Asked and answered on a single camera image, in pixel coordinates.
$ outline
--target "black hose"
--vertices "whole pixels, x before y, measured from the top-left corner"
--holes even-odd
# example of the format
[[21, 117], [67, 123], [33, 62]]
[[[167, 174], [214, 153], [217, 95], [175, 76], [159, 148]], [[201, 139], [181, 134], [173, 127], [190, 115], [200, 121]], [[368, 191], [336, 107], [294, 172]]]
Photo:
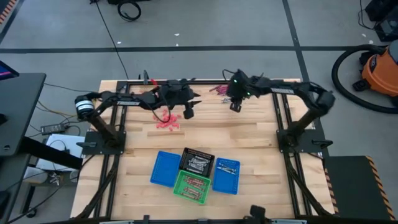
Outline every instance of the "black hose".
[[398, 114], [398, 108], [388, 108], [385, 106], [379, 106], [379, 105], [375, 105], [373, 103], [364, 101], [364, 100], [360, 99], [359, 97], [355, 96], [354, 94], [350, 93], [340, 83], [340, 80], [338, 79], [338, 69], [339, 69], [341, 63], [343, 62], [343, 60], [346, 59], [351, 54], [353, 54], [355, 52], [363, 51], [363, 50], [367, 50], [373, 54], [383, 54], [386, 49], [383, 47], [378, 47], [378, 46], [371, 45], [371, 44], [364, 44], [364, 45], [359, 45], [359, 46], [353, 47], [352, 49], [347, 50], [342, 55], [340, 55], [340, 57], [338, 57], [335, 64], [333, 65], [333, 68], [331, 69], [331, 80], [333, 81], [333, 84], [335, 84], [337, 91], [339, 91], [345, 98], [351, 100], [352, 102], [356, 103], [359, 106], [365, 107], [369, 110], [381, 112], [381, 113]]
[[[124, 4], [132, 4], [134, 7], [136, 7], [138, 9], [138, 15], [136, 17], [130, 17], [126, 12], [123, 12], [121, 10], [122, 5]], [[141, 8], [139, 7], [139, 5], [133, 1], [133, 0], [123, 0], [118, 4], [118, 13], [119, 16], [122, 17], [122, 19], [124, 19], [125, 21], [128, 22], [132, 22], [132, 21], [136, 21], [138, 18], [141, 17]]]

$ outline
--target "black tray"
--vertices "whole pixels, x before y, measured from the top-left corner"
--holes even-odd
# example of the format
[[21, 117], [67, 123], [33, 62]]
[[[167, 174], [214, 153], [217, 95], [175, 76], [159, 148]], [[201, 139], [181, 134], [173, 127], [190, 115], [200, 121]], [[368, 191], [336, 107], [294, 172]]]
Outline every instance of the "black tray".
[[[214, 158], [215, 156], [213, 155], [197, 151], [194, 149], [189, 149], [186, 147], [184, 149], [184, 152], [182, 153], [180, 169], [192, 172], [194, 174], [199, 174], [205, 177], [209, 177], [211, 174], [211, 169], [213, 168]], [[190, 165], [190, 161], [192, 161], [192, 159], [195, 159], [200, 162], [206, 162], [206, 161], [208, 162], [202, 163], [204, 164], [203, 167], [201, 166], [195, 167]]]

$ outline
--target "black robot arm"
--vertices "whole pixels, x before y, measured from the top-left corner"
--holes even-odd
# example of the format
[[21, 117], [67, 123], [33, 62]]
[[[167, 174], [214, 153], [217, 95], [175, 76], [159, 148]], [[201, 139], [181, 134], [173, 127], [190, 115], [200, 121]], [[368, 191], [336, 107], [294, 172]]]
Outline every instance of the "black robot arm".
[[[256, 76], [249, 78], [241, 70], [238, 70], [231, 77], [226, 94], [231, 97], [230, 109], [240, 112], [241, 103], [246, 98], [251, 96], [259, 98], [269, 93], [297, 95], [303, 99], [308, 107], [308, 111], [304, 116], [286, 130], [285, 141], [292, 147], [297, 145], [297, 138], [304, 132], [304, 129], [315, 119], [327, 114], [335, 102], [335, 97], [331, 91], [326, 91], [315, 83], [285, 82]], [[312, 93], [317, 93], [318, 95], [315, 100], [310, 97]]]
[[[102, 93], [88, 93], [78, 96], [75, 100], [76, 112], [80, 121], [91, 123], [102, 135], [104, 143], [109, 147], [119, 144], [118, 135], [114, 126], [108, 125], [101, 118], [107, 108], [115, 105], [119, 106], [139, 106], [144, 110], [156, 110], [161, 106], [167, 106], [172, 110], [176, 105], [184, 105], [184, 118], [193, 117], [193, 106], [200, 101], [190, 101], [194, 97], [200, 96], [193, 92], [187, 84], [188, 80], [167, 80], [162, 86], [157, 86], [151, 91], [140, 94], [135, 93], [113, 93], [104, 91]], [[95, 108], [92, 100], [102, 99], [102, 103]]]

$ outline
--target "vacuum hose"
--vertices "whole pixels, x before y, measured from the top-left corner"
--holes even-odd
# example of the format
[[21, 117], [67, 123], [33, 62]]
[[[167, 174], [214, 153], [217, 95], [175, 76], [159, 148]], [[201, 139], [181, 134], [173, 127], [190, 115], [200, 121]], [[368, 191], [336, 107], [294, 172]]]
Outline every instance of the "vacuum hose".
[[369, 51], [373, 54], [383, 54], [385, 51], [385, 48], [378, 47], [378, 46], [371, 45], [371, 44], [364, 44], [364, 45], [359, 45], [359, 46], [353, 47], [352, 49], [349, 49], [346, 52], [344, 52], [342, 55], [340, 55], [340, 57], [338, 57], [335, 64], [333, 65], [333, 68], [331, 69], [331, 79], [333, 81], [333, 84], [335, 84], [337, 91], [339, 91], [345, 98], [351, 100], [352, 102], [356, 103], [359, 106], [365, 107], [369, 110], [381, 112], [381, 113], [398, 114], [398, 108], [388, 108], [385, 106], [379, 106], [379, 105], [375, 105], [373, 103], [364, 101], [364, 100], [360, 99], [359, 97], [355, 96], [354, 94], [350, 93], [340, 83], [340, 80], [338, 79], [338, 69], [339, 69], [341, 63], [343, 62], [343, 60], [346, 59], [351, 54], [353, 54], [355, 52], [363, 51], [363, 50]]

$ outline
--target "black desk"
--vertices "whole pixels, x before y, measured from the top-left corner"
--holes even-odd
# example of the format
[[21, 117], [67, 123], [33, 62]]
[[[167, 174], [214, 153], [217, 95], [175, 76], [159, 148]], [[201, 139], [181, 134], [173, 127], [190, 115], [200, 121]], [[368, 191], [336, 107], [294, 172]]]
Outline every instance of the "black desk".
[[[5, 114], [8, 121], [0, 125], [0, 150], [4, 154], [14, 154], [21, 145], [22, 138], [29, 125], [37, 100], [39, 99], [45, 80], [45, 74], [21, 74], [20, 77], [0, 81], [0, 113]], [[12, 101], [19, 96], [20, 102]], [[0, 190], [20, 182], [24, 177], [29, 163], [30, 154], [17, 154], [1, 158]], [[21, 183], [11, 187], [8, 205], [0, 224], [6, 223], [11, 214]]]
[[0, 224], [9, 219], [30, 155], [74, 169], [81, 167], [82, 159], [25, 137], [45, 76], [44, 73], [22, 73], [0, 81], [0, 113], [7, 118], [0, 125], [0, 190], [18, 183], [7, 190], [9, 200]]

